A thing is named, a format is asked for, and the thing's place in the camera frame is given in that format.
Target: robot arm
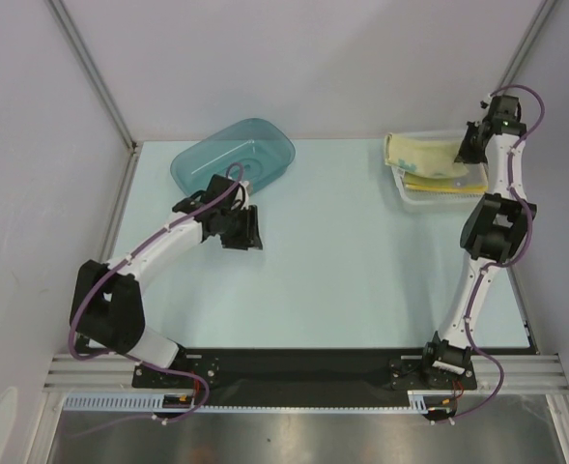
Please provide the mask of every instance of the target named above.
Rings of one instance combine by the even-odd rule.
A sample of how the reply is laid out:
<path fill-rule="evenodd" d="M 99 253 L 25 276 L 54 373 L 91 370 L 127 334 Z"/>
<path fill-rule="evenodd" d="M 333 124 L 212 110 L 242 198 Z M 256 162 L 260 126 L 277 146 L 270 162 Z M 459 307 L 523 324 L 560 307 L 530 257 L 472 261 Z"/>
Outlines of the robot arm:
<path fill-rule="evenodd" d="M 134 253 L 106 263 L 88 261 L 82 265 L 73 296 L 71 320 L 97 282 L 119 263 L 127 262 L 88 302 L 77 331 L 116 353 L 159 367 L 168 367 L 174 360 L 184 357 L 183 346 L 146 325 L 142 292 L 183 253 L 209 237 L 219 236 L 222 246 L 227 248 L 262 249 L 258 212 L 256 206 L 249 205 L 248 183 L 240 183 L 215 206 L 196 215 L 233 184 L 230 179 L 213 176 L 206 190 L 194 193 L 173 207 L 163 233 L 156 232 Z M 182 220 L 192 214 L 196 216 Z"/>
<path fill-rule="evenodd" d="M 489 162 L 493 181 L 465 223 L 460 246 L 467 252 L 465 263 L 450 312 L 432 342 L 426 345 L 422 375 L 441 373 L 461 376 L 468 370 L 471 347 L 469 335 L 483 306 L 495 276 L 506 267 L 526 235 L 526 201 L 522 181 L 522 153 L 526 132 L 520 122 L 518 99 L 496 96 L 485 117 L 468 123 L 459 160 L 467 163 Z M 537 208 L 526 203 L 535 217 Z"/>

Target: plastic tray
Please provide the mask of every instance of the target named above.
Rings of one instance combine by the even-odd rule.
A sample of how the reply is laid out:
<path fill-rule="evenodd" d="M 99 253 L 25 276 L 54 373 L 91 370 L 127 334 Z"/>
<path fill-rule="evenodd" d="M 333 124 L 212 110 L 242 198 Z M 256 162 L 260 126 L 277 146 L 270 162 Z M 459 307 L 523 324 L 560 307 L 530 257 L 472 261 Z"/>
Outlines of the plastic tray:
<path fill-rule="evenodd" d="M 417 140 L 462 140 L 464 130 L 432 130 L 427 132 L 411 132 L 403 134 Z M 471 211 L 479 202 L 479 193 L 441 193 L 437 191 L 420 191 L 406 188 L 402 178 L 404 171 L 391 166 L 393 179 L 402 197 L 402 204 L 409 213 L 433 213 L 441 211 Z"/>
<path fill-rule="evenodd" d="M 245 119 L 181 152 L 170 173 L 179 188 L 191 195 L 205 189 L 213 174 L 224 175 L 233 162 L 243 165 L 243 179 L 253 192 L 280 177 L 295 158 L 295 146 L 272 123 Z M 232 177 L 237 176 L 235 169 Z"/>

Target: towel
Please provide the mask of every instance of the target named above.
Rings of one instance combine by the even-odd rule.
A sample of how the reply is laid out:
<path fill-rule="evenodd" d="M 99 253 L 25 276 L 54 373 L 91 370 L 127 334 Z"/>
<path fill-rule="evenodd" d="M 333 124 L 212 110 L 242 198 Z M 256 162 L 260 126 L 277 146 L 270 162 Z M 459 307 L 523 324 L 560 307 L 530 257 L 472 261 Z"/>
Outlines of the towel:
<path fill-rule="evenodd" d="M 427 179 L 405 172 L 402 182 L 407 189 L 441 193 L 473 193 L 481 195 L 488 189 L 484 164 L 470 164 L 469 174 L 454 179 Z"/>
<path fill-rule="evenodd" d="M 460 141 L 414 140 L 390 133 L 385 139 L 384 160 L 415 176 L 453 179 L 469 173 L 462 162 L 454 162 L 459 149 Z"/>

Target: purple cable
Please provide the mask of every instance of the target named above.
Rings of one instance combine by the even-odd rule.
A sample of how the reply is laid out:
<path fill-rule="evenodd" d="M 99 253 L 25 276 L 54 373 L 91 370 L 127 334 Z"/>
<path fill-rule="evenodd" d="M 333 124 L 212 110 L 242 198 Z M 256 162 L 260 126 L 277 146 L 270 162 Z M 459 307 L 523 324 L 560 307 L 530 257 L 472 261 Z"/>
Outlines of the purple cable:
<path fill-rule="evenodd" d="M 228 169 L 226 170 L 226 177 L 228 177 L 230 175 L 231 170 L 233 169 L 233 167 L 237 167 L 239 169 L 239 176 L 237 177 L 237 180 L 234 182 L 233 185 L 231 185 L 228 189 L 226 189 L 221 195 L 219 195 L 215 200 L 207 203 L 206 205 L 203 205 L 202 207 L 198 208 L 196 211 L 194 211 L 193 213 L 190 213 L 188 215 L 185 215 L 183 217 L 180 217 L 176 220 L 173 220 L 170 224 L 168 224 L 168 227 L 162 227 L 161 229 L 159 229 L 155 234 L 153 234 L 151 237 L 149 237 L 147 240 L 145 240 L 142 244 L 140 244 L 129 256 L 131 256 L 131 259 L 134 259 L 136 256 L 138 256 L 142 251 L 145 250 L 145 248 L 147 248 L 149 245 L 151 245 L 153 242 L 155 242 L 159 237 L 161 237 L 162 235 L 168 233 L 168 231 L 176 226 L 178 226 L 179 224 L 186 222 L 187 220 L 190 220 L 191 218 L 195 218 L 196 216 L 202 214 L 203 212 L 209 210 L 210 208 L 212 208 L 213 206 L 215 206 L 216 204 L 218 204 L 220 201 L 222 201 L 224 198 L 226 198 L 229 194 L 231 194 L 241 183 L 242 178 L 243 178 L 243 166 L 242 164 L 240 164 L 239 162 L 234 162 L 232 163 L 230 166 L 228 166 Z M 121 269 L 124 268 L 124 266 L 128 264 L 128 260 L 127 259 L 123 259 L 121 260 L 121 262 L 119 264 L 117 264 L 116 266 L 114 266 L 112 269 L 110 269 L 110 271 L 108 271 L 100 280 L 98 280 L 96 282 L 96 284 L 93 286 L 93 288 L 91 288 L 91 290 L 89 290 L 89 292 L 87 293 L 87 295 L 84 297 L 84 300 L 82 301 L 82 303 L 80 304 L 80 306 L 78 307 L 78 310 L 76 311 L 75 315 L 73 316 L 73 319 L 71 320 L 71 324 L 70 324 L 70 334 L 68 337 L 68 348 L 70 350 L 70 354 L 73 358 L 79 360 L 79 361 L 87 361 L 87 360 L 91 360 L 92 358 L 96 358 L 97 356 L 100 355 L 104 355 L 104 354 L 108 354 L 110 353 L 109 350 L 98 350 L 96 353 L 92 353 L 89 355 L 80 355 L 76 350 L 75 350 L 75 335 L 76 335 L 76 329 L 78 327 L 78 323 L 80 322 L 80 318 L 82 317 L 82 315 L 84 314 L 84 311 L 86 311 L 87 306 L 89 305 L 89 303 L 91 302 L 91 300 L 95 297 L 95 295 L 99 292 L 99 290 L 101 289 L 101 287 L 115 274 L 117 274 Z M 192 407 L 191 409 L 189 409 L 187 412 L 183 413 L 182 415 L 172 419 L 172 420 L 167 420 L 166 422 L 177 422 L 177 421 L 182 421 L 183 419 L 191 416 L 193 413 L 195 413 L 198 409 L 200 409 L 202 406 L 205 405 L 205 403 L 207 402 L 207 400 L 209 399 L 209 394 L 210 394 L 210 389 L 209 389 L 209 383 L 207 383 L 207 381 L 205 379 L 203 379 L 201 376 L 193 374 L 191 372 L 183 372 L 181 370 L 174 370 L 174 369 L 166 369 L 163 367 L 159 367 L 156 366 L 154 364 L 148 363 L 148 362 L 142 362 L 136 358 L 133 358 L 131 356 L 126 356 L 126 358 L 129 358 L 133 361 L 142 363 L 143 365 L 149 367 L 152 370 L 156 370 L 158 372 L 161 372 L 163 374 L 171 374 L 171 375 L 180 375 L 183 377 L 188 377 L 190 379 L 196 380 L 198 382 L 200 382 L 202 384 L 202 386 L 205 389 L 205 392 L 203 394 L 203 398 L 198 402 L 198 404 L 196 404 L 194 407 Z M 105 423 L 103 425 L 99 425 L 97 427 L 91 428 L 89 430 L 85 430 L 84 432 L 80 432 L 78 434 L 72 435 L 73 438 L 77 438 L 77 437 L 81 437 L 84 435 L 88 435 L 90 433 L 99 431 L 99 430 L 103 430 L 104 428 L 107 428 L 109 426 L 112 425 L 116 425 L 117 423 L 121 423 L 121 422 L 125 422 L 125 421 L 133 421 L 134 419 L 146 419 L 149 418 L 150 416 L 145 416 L 145 415 L 135 415 L 135 416 L 129 416 L 129 417 L 125 417 L 125 418 L 121 418 L 118 420 L 114 420 L 112 422 L 108 422 Z"/>
<path fill-rule="evenodd" d="M 127 356 L 127 358 L 130 358 L 133 361 L 140 362 L 140 360 L 138 360 L 137 358 L 133 358 L 131 356 Z M 181 415 L 176 416 L 175 418 L 172 418 L 172 419 L 160 420 L 159 423 L 174 423 L 174 422 L 179 422 L 179 421 L 182 421 L 184 419 L 187 419 L 189 416 L 191 416 L 196 411 L 198 411 L 200 408 L 202 408 L 205 405 L 205 403 L 207 402 L 207 399 L 209 398 L 209 395 L 211 393 L 211 389 L 209 388 L 209 383 L 205 379 L 203 379 L 201 376 L 196 375 L 196 374 L 192 374 L 191 372 L 183 372 L 181 370 L 165 369 L 163 367 L 158 367 L 158 366 L 151 364 L 149 362 L 143 362 L 142 365 L 149 367 L 150 369 L 156 370 L 158 372 L 161 372 L 163 374 L 181 375 L 184 377 L 189 377 L 191 379 L 197 380 L 204 387 L 203 397 L 197 404 L 195 404 L 192 408 L 190 408 L 186 412 L 182 413 Z M 124 418 L 119 418 L 119 419 L 111 420 L 110 422 L 106 422 L 106 423 L 102 423 L 100 425 L 96 425 L 95 427 L 88 428 L 87 430 L 83 430 L 83 431 L 78 432 L 78 433 L 68 434 L 67 436 L 70 438 L 73 438 L 73 439 L 82 438 L 86 435 L 91 435 L 92 433 L 99 432 L 99 431 L 105 430 L 106 428 L 118 425 L 119 423 L 135 421 L 138 419 L 144 420 L 144 419 L 152 419 L 152 418 L 153 418 L 153 415 L 151 415 L 151 414 L 134 414 L 132 416 L 125 416 Z"/>
<path fill-rule="evenodd" d="M 514 187 L 512 187 L 512 185 L 514 183 L 513 161 L 514 161 L 514 156 L 515 156 L 513 150 L 515 148 L 517 148 L 521 143 L 523 143 L 526 140 L 526 138 L 529 137 L 533 133 L 533 131 L 535 131 L 539 127 L 539 125 L 542 122 L 542 119 L 544 119 L 544 115 L 546 114 L 546 106 L 544 105 L 544 101 L 542 100 L 542 98 L 539 96 L 539 94 L 537 92 L 535 92 L 530 87 L 526 87 L 525 85 L 521 85 L 521 84 L 505 85 L 499 89 L 496 89 L 496 91 L 493 92 L 491 95 L 494 96 L 498 92 L 502 92 L 503 90 L 507 90 L 507 89 L 522 89 L 522 90 L 529 92 L 530 94 L 532 94 L 535 97 L 535 99 L 539 103 L 539 109 L 540 109 L 539 116 L 537 117 L 537 121 L 535 121 L 535 124 L 533 124 L 533 126 L 531 126 L 531 128 L 527 132 L 525 132 L 516 141 L 516 143 L 514 143 L 514 146 L 508 152 L 508 156 L 509 156 L 509 160 L 507 163 L 507 183 L 509 185 L 508 190 L 512 194 L 512 196 L 521 204 L 521 206 L 523 207 L 523 210 L 525 210 L 525 215 L 526 215 L 525 243 L 523 244 L 523 246 L 521 246 L 520 251 L 511 261 L 509 261 L 507 263 L 502 263 L 502 264 L 500 264 L 500 263 L 489 263 L 486 266 L 483 266 L 481 268 L 482 272 L 488 271 L 491 267 L 508 268 L 508 267 L 513 266 L 514 264 L 518 263 L 521 259 L 523 259 L 523 256 L 525 256 L 525 253 L 528 250 L 528 247 L 530 246 L 531 236 L 533 233 L 533 213 L 531 212 L 531 209 L 529 208 L 529 206 L 525 202 L 525 200 L 523 198 L 521 198 L 521 196 L 518 194 L 516 189 Z M 464 413 L 458 414 L 456 416 L 456 418 L 468 416 L 469 414 L 473 413 L 474 411 L 477 411 L 478 409 L 484 407 L 486 404 L 488 404 L 490 401 L 492 401 L 498 395 L 498 392 L 500 391 L 501 387 L 503 386 L 503 382 L 505 380 L 505 371 L 503 370 L 503 366 L 500 365 L 500 362 L 496 358 L 489 355 L 488 353 L 483 351 L 481 348 L 479 348 L 475 344 L 475 341 L 473 340 L 472 333 L 470 332 L 470 325 L 469 325 L 468 320 L 470 318 L 470 314 L 471 314 L 472 309 L 473 309 L 473 303 L 475 301 L 475 298 L 477 297 L 477 292 L 479 292 L 479 287 L 481 286 L 483 280 L 484 280 L 484 275 L 481 275 L 480 277 L 478 277 L 477 281 L 475 282 L 475 285 L 473 286 L 472 291 L 470 292 L 470 298 L 469 298 L 469 301 L 467 302 L 467 310 L 465 311 L 465 331 L 466 331 L 467 339 L 469 340 L 469 344 L 470 344 L 470 347 L 472 348 L 472 350 L 477 355 L 479 355 L 483 358 L 486 358 L 488 361 L 491 361 L 492 363 L 494 363 L 497 366 L 497 368 L 498 368 L 498 382 L 497 382 L 497 386 L 495 387 L 493 392 L 490 393 L 490 395 L 488 395 L 488 397 L 486 397 L 477 406 L 465 411 Z"/>
<path fill-rule="evenodd" d="M 132 253 L 129 254 L 129 256 L 131 256 L 131 259 L 134 259 L 138 254 L 140 254 L 142 251 L 144 251 L 144 249 L 146 247 L 148 247 L 150 244 L 152 244 L 154 241 L 156 241 L 159 237 L 161 237 L 162 235 L 168 233 L 168 231 L 173 228 L 176 227 L 177 225 L 190 220 L 192 218 L 195 218 L 196 216 L 204 213 L 205 211 L 209 210 L 210 208 L 212 208 L 213 206 L 215 206 L 217 203 L 219 203 L 220 201 L 222 201 L 224 198 L 226 198 L 230 193 L 233 192 L 234 189 L 236 189 L 243 177 L 243 166 L 238 163 L 238 162 L 234 162 L 233 164 L 231 164 L 230 166 L 228 166 L 228 169 L 226 170 L 226 177 L 228 177 L 228 175 L 230 174 L 230 171 L 232 170 L 233 167 L 238 167 L 239 168 L 239 176 L 237 178 L 237 181 L 235 181 L 235 183 L 230 186 L 228 189 L 226 189 L 221 195 L 219 195 L 215 200 L 207 203 L 206 205 L 201 206 L 200 208 L 198 208 L 196 211 L 194 211 L 193 213 L 190 213 L 188 215 L 185 215 L 183 217 L 180 217 L 174 221 L 172 221 L 168 228 L 167 227 L 162 227 L 161 229 L 159 229 L 155 234 L 153 234 L 151 237 L 149 237 L 147 240 L 145 240 L 142 244 L 140 244 Z M 76 330 L 78 328 L 78 323 L 80 322 L 80 318 L 82 317 L 82 314 L 84 314 L 84 311 L 86 311 L 87 306 L 89 305 L 89 303 L 91 302 L 91 300 L 93 299 L 93 297 L 95 297 L 95 295 L 99 292 L 99 290 L 101 289 L 101 287 L 115 274 L 117 274 L 121 269 L 124 268 L 124 266 L 128 263 L 127 259 L 123 259 L 121 260 L 121 262 L 119 264 L 117 264 L 115 267 L 113 267 L 110 271 L 108 271 L 100 280 L 97 281 L 97 283 L 91 288 L 91 290 L 89 290 L 89 292 L 87 293 L 87 295 L 84 297 L 84 300 L 82 300 L 82 303 L 80 304 L 80 306 L 78 307 L 78 310 L 75 312 L 75 315 L 73 316 L 73 319 L 71 320 L 71 324 L 70 324 L 70 335 L 69 335 L 69 339 L 68 339 L 68 347 L 70 349 L 70 354 L 73 358 L 79 360 L 79 361 L 87 361 L 87 360 L 91 360 L 92 358 L 96 358 L 97 356 L 100 355 L 105 355 L 110 353 L 109 350 L 98 350 L 96 353 L 92 353 L 90 355 L 80 355 L 77 351 L 75 351 L 75 333 Z"/>

